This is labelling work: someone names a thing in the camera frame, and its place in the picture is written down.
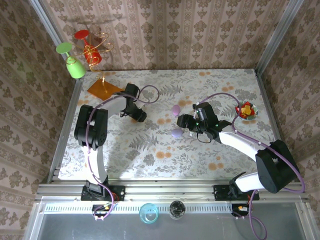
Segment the aluminium table side rail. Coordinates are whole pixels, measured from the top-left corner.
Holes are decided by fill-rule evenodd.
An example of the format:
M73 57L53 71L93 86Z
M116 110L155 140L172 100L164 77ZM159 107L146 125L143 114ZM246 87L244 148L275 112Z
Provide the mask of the aluminium table side rail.
M69 106L65 115L64 123L61 129L57 147L53 156L52 164L47 176L46 183L50 184L53 181L54 173L56 168L58 168L63 160L65 149L67 146L71 126L73 123L74 115L76 112L78 100L82 91L83 79L77 79L74 85L72 96L69 102Z
M282 137L281 137L280 131L278 129L278 126L277 126L277 123L276 123L276 119L275 119L275 116L274 116L274 113L273 113L273 110L272 110L272 107L271 107L271 104L270 104L270 100L269 100L269 97L267 95L264 83L263 83L262 77L255 69L253 70L253 72L255 74L255 77L256 77L256 80L257 80L257 84L259 86L260 93L261 93L261 96L262 96L262 99L263 99L263 102L264 102L264 106L266 108L266 113L268 115L269 124L271 126L271 129L272 129L272 132L273 132L273 135L274 135L273 142L275 140L282 140Z

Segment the dark clear glass cup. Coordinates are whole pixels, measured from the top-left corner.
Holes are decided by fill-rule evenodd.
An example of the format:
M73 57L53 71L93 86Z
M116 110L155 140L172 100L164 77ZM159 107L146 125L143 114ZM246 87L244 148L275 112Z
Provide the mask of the dark clear glass cup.
M169 206L169 215L173 220L179 220L186 212L186 206L180 200L173 201Z

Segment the red plastic goblet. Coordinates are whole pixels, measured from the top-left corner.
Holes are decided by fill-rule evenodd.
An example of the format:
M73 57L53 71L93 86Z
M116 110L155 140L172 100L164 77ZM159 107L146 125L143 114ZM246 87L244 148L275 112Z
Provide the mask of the red plastic goblet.
M77 40L83 40L84 42L83 55L85 57L86 62L90 66L95 66L102 61L102 57L98 52L97 48L87 41L87 37L89 36L90 32L86 29L79 30L74 34L74 37Z

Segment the patterned ceramic candy bowl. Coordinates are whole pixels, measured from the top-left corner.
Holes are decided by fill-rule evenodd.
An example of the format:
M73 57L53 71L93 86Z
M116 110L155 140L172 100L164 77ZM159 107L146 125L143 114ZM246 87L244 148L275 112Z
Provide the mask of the patterned ceramic candy bowl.
M240 105L236 105L235 107L239 107L239 108L242 108L242 106L243 106L243 104L245 103L245 102L240 102ZM252 112L256 112L256 117L258 116L258 113L259 113L259 111L258 111L258 108L253 104L253 103L251 103L252 104L252 107L251 107L251 109L252 109ZM251 120L248 120L247 119L247 116L248 115L246 115L246 114L243 114L244 116L243 117L240 117L241 119L243 119L243 120L246 120L246 121L251 121L251 120L253 120L253 119L251 119Z

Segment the green plastic goblet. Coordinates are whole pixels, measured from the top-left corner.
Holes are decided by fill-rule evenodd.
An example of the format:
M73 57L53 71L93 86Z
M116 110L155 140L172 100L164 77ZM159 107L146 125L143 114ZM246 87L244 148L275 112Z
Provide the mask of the green plastic goblet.
M72 46L73 45L69 42L62 42L55 50L58 54L66 55L65 65L71 77L74 79L80 79L87 71L75 55L70 55L69 52L72 50Z

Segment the teal glass cup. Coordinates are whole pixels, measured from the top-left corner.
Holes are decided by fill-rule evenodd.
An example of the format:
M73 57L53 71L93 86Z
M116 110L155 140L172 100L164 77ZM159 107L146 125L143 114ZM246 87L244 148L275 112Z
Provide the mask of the teal glass cup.
M153 224L158 220L159 210L153 203L145 203L139 210L139 218L145 224Z

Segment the aluminium frame post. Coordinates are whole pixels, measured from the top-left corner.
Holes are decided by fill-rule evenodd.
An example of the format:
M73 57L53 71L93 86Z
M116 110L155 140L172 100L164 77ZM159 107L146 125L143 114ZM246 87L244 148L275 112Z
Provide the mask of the aluminium frame post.
M304 0L289 0L284 13L282 14L265 50L261 55L260 60L257 63L255 68L257 76L261 76L267 68L303 2Z
M42 24L44 25L45 29L47 30L49 36L51 37L53 43L57 47L59 44L64 43L65 41L62 40L62 37L58 33L57 27L54 26L52 20L49 17L49 14L45 10L45 7L41 3L41 0L29 0L32 7L34 8L36 14L40 18ZM65 60L67 56L65 54L62 55L64 59L64 65L66 66Z

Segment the black connector block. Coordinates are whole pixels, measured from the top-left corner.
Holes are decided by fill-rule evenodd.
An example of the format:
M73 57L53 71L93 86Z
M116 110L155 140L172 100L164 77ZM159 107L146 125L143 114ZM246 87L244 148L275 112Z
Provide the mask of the black connector block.
M92 215L97 218L103 218L105 215L108 214L110 211L111 207L113 205L111 203L107 204L94 204L92 206Z
M234 217L242 217L247 216L249 214L249 206L242 204L232 204L232 213L231 215Z

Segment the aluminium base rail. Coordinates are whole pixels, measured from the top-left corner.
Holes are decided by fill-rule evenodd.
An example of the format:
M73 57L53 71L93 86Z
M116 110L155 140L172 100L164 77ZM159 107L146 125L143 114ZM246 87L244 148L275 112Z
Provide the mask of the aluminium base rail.
M227 185L229 180L201 178L136 178L110 179L110 185L125 186L126 202L168 203L174 200L186 203L212 203L215 201L214 186ZM83 180L53 180L40 184L36 201L79 201Z

